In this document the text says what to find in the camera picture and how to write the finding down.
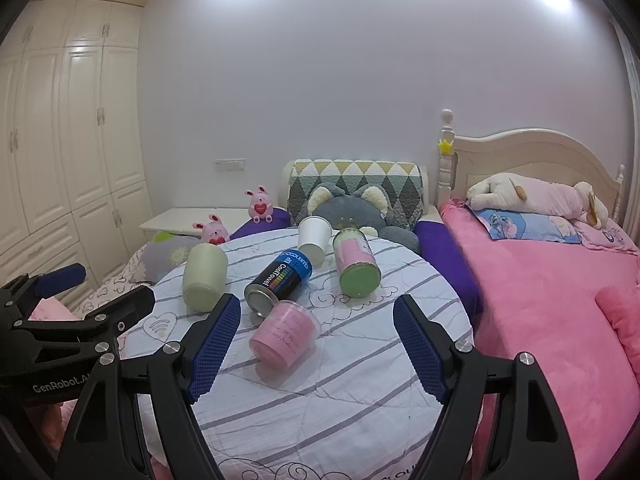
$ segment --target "pink plush toy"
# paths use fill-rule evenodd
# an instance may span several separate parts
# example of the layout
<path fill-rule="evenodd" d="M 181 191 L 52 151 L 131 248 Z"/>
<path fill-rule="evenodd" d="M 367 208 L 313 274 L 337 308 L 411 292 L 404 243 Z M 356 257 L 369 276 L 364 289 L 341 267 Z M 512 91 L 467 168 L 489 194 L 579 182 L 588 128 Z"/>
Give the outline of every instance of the pink plush toy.
<path fill-rule="evenodd" d="M 220 218 L 215 215 L 209 215 L 210 223 L 194 224 L 194 229 L 202 229 L 200 241 L 206 244 L 220 245 L 229 241 L 229 232 L 222 225 Z"/>
<path fill-rule="evenodd" d="M 273 221 L 273 201 L 267 190 L 263 186 L 258 186 L 258 191 L 245 191 L 245 195 L 251 197 L 251 205 L 249 206 L 249 216 L 254 219 L 255 223 L 260 220 L 267 222 Z"/>

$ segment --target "yellow star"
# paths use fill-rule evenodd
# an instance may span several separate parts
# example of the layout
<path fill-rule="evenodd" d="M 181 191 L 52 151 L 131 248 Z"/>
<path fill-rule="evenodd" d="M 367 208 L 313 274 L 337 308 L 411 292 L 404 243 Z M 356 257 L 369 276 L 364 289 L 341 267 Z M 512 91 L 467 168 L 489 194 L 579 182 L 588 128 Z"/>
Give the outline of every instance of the yellow star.
<path fill-rule="evenodd" d="M 440 139 L 438 147 L 441 155 L 453 155 L 453 140 L 448 141 L 447 139 Z"/>

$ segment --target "wardrobe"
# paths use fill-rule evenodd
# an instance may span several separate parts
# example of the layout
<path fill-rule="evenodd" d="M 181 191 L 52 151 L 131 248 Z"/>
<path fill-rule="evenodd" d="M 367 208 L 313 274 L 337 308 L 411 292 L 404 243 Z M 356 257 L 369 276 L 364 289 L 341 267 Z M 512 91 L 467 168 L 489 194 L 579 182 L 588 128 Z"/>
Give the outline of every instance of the wardrobe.
<path fill-rule="evenodd" d="M 0 283 L 79 262 L 73 310 L 145 242 L 138 133 L 142 8 L 28 4 L 0 45 Z"/>

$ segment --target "blue gripper pad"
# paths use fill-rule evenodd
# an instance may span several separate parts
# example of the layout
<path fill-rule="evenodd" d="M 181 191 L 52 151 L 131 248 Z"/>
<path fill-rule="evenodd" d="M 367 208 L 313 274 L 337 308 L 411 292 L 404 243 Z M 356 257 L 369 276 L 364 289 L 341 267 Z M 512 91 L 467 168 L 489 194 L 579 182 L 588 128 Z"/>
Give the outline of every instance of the blue gripper pad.
<path fill-rule="evenodd" d="M 236 335 L 240 325 L 240 301 L 231 294 L 225 294 L 209 316 L 218 314 L 214 325 L 209 330 L 200 349 L 191 359 L 191 382 L 186 389 L 191 404 L 197 402 L 201 395 L 206 394 L 213 386 L 213 381 L 220 370 L 229 345 Z"/>
<path fill-rule="evenodd" d="M 407 298 L 401 296 L 394 303 L 394 326 L 396 327 L 396 332 L 400 336 L 400 341 L 404 345 L 404 349 L 411 360 L 411 364 L 414 366 L 424 391 L 438 399 L 441 404 L 444 404 L 449 393 L 444 368 L 449 368 L 449 366 L 445 366 L 441 354 L 436 350 L 423 330 L 420 322 L 418 322 L 418 319 L 409 308 L 407 301 Z M 424 323 L 430 323 L 424 314 L 421 314 L 421 316 L 424 318 Z"/>
<path fill-rule="evenodd" d="M 33 287 L 37 298 L 52 298 L 60 292 L 80 285 L 86 278 L 86 270 L 81 264 L 72 264 L 40 276 Z"/>

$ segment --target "blue pillowcase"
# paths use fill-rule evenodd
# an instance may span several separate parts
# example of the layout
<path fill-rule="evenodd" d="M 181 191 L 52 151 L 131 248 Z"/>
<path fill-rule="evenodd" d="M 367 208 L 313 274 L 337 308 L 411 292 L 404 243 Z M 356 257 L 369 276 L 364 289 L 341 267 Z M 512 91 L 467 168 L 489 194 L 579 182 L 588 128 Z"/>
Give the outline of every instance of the blue pillowcase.
<path fill-rule="evenodd" d="M 542 240 L 579 244 L 580 237 L 571 222 L 560 216 L 481 209 L 472 213 L 493 240 Z"/>

